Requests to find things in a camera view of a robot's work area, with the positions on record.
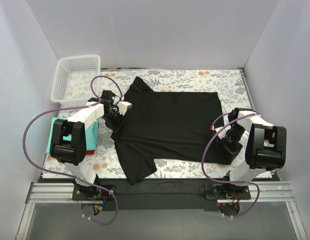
black fabric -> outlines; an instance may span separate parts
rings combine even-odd
[[[130,85],[125,101],[132,103],[132,109],[111,137],[132,185],[157,171],[154,159],[200,162],[212,137],[210,126],[222,114],[216,92],[154,92],[139,77]],[[223,125],[221,118],[215,126]],[[214,148],[205,161],[223,163]]]

teal box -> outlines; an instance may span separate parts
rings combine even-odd
[[[50,135],[49,135],[49,141],[48,141],[48,146],[46,153],[50,153],[50,144],[51,144],[51,136],[53,134],[53,126],[54,122],[57,119],[65,119],[64,117],[53,117],[51,120],[51,128],[50,128]],[[98,136],[98,121],[94,122],[93,124],[90,125],[90,127],[86,130],[86,147],[87,151],[94,151],[96,150],[97,147],[97,136]],[[70,141],[71,136],[66,136],[64,137],[64,140]]]

floral tablecloth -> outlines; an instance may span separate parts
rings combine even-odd
[[[128,90],[136,76],[142,78],[156,92],[218,92],[222,104],[223,113],[232,109],[249,108],[249,100],[246,94],[244,82],[239,70],[121,70],[104,71],[103,75],[115,79],[123,94]],[[102,89],[111,90],[119,95],[116,86],[107,79],[101,79]],[[77,110],[61,111],[60,117],[67,118]],[[112,131],[100,120],[97,150],[94,155],[86,156],[89,163],[99,178],[125,178],[125,174],[119,164],[114,141],[110,138]],[[206,172],[213,178],[223,177],[229,170],[236,168],[244,161],[244,152],[248,140],[245,133],[241,143],[244,149],[231,165],[205,163]],[[155,159],[157,172],[148,178],[204,178],[199,162],[191,162],[176,159]],[[69,170],[47,155],[45,168],[70,173]],[[270,178],[269,172],[263,173],[260,178]],[[63,175],[43,172],[43,178],[66,178]]]

wall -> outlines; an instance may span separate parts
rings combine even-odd
[[[25,0],[0,0],[0,240],[15,239],[31,181],[40,172],[22,151],[28,122],[56,107],[50,90],[57,57]],[[28,149],[42,165],[51,115],[30,129]]]
[[[277,0],[27,0],[58,58],[103,68],[243,67]]]
[[[287,128],[289,180],[310,239],[310,0],[281,0],[245,68],[256,109]]]

white plastic basket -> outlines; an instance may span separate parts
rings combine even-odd
[[[100,57],[82,55],[65,57],[58,61],[50,99],[63,106],[85,105],[93,97],[90,82],[100,74]],[[100,91],[99,81],[93,84],[96,93]]]

